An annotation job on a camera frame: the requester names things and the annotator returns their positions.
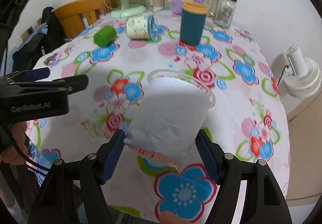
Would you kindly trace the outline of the left hand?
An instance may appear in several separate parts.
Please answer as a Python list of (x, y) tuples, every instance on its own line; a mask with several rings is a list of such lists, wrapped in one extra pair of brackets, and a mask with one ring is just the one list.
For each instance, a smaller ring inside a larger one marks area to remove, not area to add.
[[(28, 148), (25, 146), (26, 129), (27, 129), (27, 123), (25, 121), (18, 122), (12, 126), (12, 128), (10, 129), (10, 132), (14, 137), (19, 149), (23, 152), (24, 155), (27, 156)], [(26, 160), (18, 154), (18, 152), (16, 151), (13, 145), (8, 147), (1, 153), (1, 161), (4, 161), (5, 163), (10, 163), (14, 166), (23, 165), (26, 162)]]

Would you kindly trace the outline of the right hand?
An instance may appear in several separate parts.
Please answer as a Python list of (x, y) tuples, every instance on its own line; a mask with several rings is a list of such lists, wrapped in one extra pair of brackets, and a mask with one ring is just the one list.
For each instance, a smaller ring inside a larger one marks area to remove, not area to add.
[(164, 211), (160, 213), (159, 223), (160, 224), (192, 224), (191, 222), (185, 221), (179, 218), (177, 215), (168, 211)]

